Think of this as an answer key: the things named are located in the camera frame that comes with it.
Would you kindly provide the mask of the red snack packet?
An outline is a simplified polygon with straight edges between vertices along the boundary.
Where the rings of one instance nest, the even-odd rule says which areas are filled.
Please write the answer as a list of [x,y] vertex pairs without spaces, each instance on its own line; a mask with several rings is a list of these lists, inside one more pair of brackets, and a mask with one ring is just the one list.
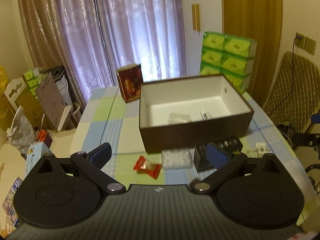
[[148,174],[151,178],[157,179],[161,171],[162,165],[157,163],[152,163],[144,156],[140,155],[139,159],[136,161],[133,170],[138,173]]

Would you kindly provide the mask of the green tissue pack stack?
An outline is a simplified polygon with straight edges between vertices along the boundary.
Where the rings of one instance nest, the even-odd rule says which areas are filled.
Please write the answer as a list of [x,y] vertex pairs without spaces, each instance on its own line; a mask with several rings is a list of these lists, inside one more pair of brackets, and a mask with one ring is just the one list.
[[223,74],[242,93],[250,83],[256,49],[253,39],[205,31],[200,75]]

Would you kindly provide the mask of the red gift box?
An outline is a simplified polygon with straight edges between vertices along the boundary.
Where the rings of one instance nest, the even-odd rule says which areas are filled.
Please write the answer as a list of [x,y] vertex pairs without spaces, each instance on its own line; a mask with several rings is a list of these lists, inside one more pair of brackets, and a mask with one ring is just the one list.
[[140,98],[143,75],[140,64],[129,64],[116,71],[122,98],[126,103]]

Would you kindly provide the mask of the white plastic hair clip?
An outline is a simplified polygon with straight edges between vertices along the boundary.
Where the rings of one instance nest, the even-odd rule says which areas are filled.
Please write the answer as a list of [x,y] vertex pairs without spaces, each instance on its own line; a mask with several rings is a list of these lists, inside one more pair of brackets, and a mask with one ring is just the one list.
[[262,158],[263,155],[266,153],[268,153],[268,150],[266,149],[266,143],[265,142],[257,142],[255,145],[255,149],[247,150],[246,155],[249,158]]

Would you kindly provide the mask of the large brown cardboard box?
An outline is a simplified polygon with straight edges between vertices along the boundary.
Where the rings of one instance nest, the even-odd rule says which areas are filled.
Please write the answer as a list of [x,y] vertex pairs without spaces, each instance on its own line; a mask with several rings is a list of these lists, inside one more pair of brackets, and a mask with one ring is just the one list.
[[147,153],[245,136],[253,108],[222,74],[146,82],[139,131]]

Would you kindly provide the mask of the blue carton box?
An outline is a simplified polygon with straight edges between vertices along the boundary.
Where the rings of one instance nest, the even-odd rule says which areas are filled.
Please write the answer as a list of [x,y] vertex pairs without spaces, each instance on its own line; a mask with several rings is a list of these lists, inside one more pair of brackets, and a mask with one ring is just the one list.
[[25,177],[33,169],[40,158],[47,153],[52,152],[44,142],[35,142],[29,147],[26,158]]

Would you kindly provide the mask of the purple sheer curtain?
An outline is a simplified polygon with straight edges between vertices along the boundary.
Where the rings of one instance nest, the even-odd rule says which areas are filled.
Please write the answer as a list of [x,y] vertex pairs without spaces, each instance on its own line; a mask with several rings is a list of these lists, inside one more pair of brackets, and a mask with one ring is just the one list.
[[182,0],[18,0],[35,67],[64,66],[76,101],[139,64],[144,81],[186,74]]

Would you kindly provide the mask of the checked tablecloth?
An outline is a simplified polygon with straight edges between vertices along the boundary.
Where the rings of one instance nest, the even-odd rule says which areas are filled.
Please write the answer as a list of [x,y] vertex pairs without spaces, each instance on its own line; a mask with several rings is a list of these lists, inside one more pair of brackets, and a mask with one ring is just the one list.
[[[242,150],[254,150],[257,143],[263,142],[266,149],[274,153],[285,166],[304,194],[305,206],[298,220],[298,224],[301,224],[319,208],[319,199],[300,161],[275,124],[248,93],[244,94],[244,98],[254,113],[245,136],[240,139]],[[212,173],[197,172],[192,166],[161,170],[158,179],[138,174],[133,170],[133,165],[140,155],[160,163],[162,150],[176,146],[194,147],[201,141],[199,138],[192,139],[194,133],[185,125],[156,127],[151,134],[155,135],[153,142],[156,145],[146,150],[139,130],[139,101],[125,103],[118,87],[95,89],[80,119],[69,152],[89,152],[108,142],[112,147],[112,157],[102,170],[126,187],[131,184],[187,184],[196,177],[203,179]]]

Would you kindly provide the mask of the clear floss pick box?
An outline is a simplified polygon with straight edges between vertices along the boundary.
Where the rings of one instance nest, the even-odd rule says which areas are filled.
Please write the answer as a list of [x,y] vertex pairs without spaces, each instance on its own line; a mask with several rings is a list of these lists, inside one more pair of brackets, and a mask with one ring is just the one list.
[[162,151],[162,167],[165,170],[192,167],[191,148],[179,148]]

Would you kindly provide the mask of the brown wooden door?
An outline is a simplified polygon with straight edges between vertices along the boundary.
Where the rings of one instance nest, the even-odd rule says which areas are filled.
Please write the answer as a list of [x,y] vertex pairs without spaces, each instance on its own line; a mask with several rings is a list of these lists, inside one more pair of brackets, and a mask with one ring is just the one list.
[[283,0],[222,0],[223,32],[257,43],[247,91],[263,105],[273,80],[280,45]]

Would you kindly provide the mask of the quilted beige chair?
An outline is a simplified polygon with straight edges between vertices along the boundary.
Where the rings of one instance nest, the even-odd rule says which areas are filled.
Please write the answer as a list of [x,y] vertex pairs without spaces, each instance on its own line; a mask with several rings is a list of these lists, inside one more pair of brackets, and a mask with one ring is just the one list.
[[307,132],[311,116],[319,112],[319,68],[286,51],[263,110],[274,124],[288,122],[295,132]]

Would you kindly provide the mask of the wall power socket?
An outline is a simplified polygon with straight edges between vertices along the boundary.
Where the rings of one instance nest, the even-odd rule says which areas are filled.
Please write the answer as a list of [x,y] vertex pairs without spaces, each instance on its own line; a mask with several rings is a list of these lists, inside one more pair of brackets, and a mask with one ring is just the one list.
[[314,55],[316,50],[316,41],[309,37],[305,37],[300,33],[296,33],[295,46],[303,49],[311,55]]

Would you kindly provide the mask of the black product box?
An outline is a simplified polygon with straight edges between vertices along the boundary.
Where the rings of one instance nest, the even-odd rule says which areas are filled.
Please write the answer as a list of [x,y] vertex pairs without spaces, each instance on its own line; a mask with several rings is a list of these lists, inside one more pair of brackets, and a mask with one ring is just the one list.
[[195,146],[194,166],[197,172],[220,169],[241,152],[243,144],[238,137],[228,137]]

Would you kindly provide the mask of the brown paper bag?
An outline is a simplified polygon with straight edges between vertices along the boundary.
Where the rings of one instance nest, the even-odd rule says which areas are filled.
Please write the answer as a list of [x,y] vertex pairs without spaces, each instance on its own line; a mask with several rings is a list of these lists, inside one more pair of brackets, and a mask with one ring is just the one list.
[[72,106],[64,101],[51,73],[39,84],[36,95],[55,130],[62,131],[71,117]]

